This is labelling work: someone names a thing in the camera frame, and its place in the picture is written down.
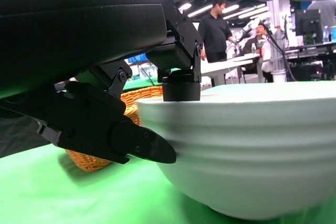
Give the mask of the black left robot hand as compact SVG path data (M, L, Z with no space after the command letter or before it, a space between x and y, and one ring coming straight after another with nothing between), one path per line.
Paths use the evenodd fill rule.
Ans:
M146 54L164 101L198 101L202 39L173 0L1 0L1 116L28 116L54 145L120 164L176 162L125 115L127 58Z

